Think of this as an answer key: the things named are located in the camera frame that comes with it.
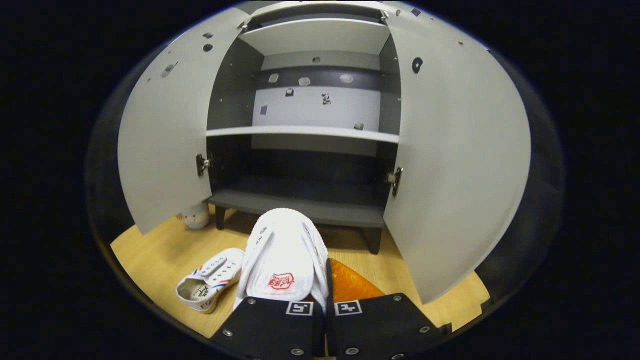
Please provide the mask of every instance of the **orange object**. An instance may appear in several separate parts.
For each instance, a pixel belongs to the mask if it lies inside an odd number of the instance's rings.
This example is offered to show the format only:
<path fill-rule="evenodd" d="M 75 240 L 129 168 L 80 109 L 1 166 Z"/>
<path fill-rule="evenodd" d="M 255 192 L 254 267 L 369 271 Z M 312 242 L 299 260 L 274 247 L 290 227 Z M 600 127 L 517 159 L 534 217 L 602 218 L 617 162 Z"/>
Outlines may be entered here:
<path fill-rule="evenodd" d="M 333 301 L 353 301 L 384 296 L 375 285 L 336 259 L 331 261 Z"/>

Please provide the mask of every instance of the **cabinet leg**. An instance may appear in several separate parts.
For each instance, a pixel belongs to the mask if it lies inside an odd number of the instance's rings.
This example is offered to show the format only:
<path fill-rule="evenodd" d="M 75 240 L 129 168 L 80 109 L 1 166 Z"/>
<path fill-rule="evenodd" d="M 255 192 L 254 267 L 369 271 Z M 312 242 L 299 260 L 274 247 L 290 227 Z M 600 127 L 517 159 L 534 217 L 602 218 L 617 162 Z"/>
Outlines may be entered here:
<path fill-rule="evenodd" d="M 366 229 L 367 237 L 369 240 L 369 251 L 371 254 L 377 254 L 380 252 L 380 238 L 382 238 L 381 227 L 370 227 Z"/>
<path fill-rule="evenodd" d="M 227 208 L 216 205 L 216 229 L 222 230 L 225 228 L 225 212 Z"/>

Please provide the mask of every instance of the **cabinet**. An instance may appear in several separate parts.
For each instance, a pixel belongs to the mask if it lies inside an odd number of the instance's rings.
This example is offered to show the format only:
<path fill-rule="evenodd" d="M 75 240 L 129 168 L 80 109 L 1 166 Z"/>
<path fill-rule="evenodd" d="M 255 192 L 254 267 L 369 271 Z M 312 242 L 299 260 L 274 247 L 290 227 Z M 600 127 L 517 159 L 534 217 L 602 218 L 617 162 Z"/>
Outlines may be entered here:
<path fill-rule="evenodd" d="M 372 252 L 387 226 L 429 302 L 513 218 L 527 115 L 487 49 L 446 22 L 404 3 L 331 7 L 230 8 L 158 55 L 122 117 L 127 205 L 142 233 L 203 200 L 291 207 L 367 229 Z M 394 195 L 385 179 L 397 168 Z"/>

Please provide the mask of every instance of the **open cabinet door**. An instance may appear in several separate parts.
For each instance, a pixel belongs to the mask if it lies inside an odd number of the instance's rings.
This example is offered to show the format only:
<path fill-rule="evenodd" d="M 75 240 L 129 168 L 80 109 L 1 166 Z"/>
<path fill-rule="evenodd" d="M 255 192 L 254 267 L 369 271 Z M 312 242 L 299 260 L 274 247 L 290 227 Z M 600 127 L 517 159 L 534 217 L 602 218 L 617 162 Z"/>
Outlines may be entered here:
<path fill-rule="evenodd" d="M 515 85 L 482 44 L 428 13 L 384 3 L 401 76 L 403 168 L 384 219 L 427 303 L 473 271 L 511 223 L 529 173 L 529 124 Z"/>
<path fill-rule="evenodd" d="M 197 24 L 155 58 L 129 96 L 118 135 L 118 169 L 143 234 L 211 196 L 209 175 L 198 175 L 196 155 L 207 157 L 216 73 L 241 31 L 238 25 L 249 18 L 229 8 Z"/>

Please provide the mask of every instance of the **black background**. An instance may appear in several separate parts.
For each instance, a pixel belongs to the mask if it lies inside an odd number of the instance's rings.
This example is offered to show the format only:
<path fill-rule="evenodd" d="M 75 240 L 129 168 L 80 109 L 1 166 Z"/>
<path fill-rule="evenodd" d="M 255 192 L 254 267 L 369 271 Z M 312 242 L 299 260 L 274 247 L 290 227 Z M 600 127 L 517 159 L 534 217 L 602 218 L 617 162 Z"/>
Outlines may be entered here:
<path fill-rule="evenodd" d="M 124 293 L 93 242 L 82 175 L 95 117 L 119 79 L 221 7 L 23 2 L 3 10 L 6 157 L 15 165 L 5 178 L 17 206 L 5 223 L 18 225 L 5 241 L 5 303 L 15 303 L 7 310 L 9 358 L 219 358 Z M 632 174 L 640 137 L 631 55 L 637 6 L 450 0 L 419 7 L 523 70 L 556 120 L 568 171 L 563 224 L 540 269 L 495 314 L 429 357 L 631 358 L 632 246 L 640 240 L 631 224 L 639 213 L 632 186 L 639 182 Z"/>

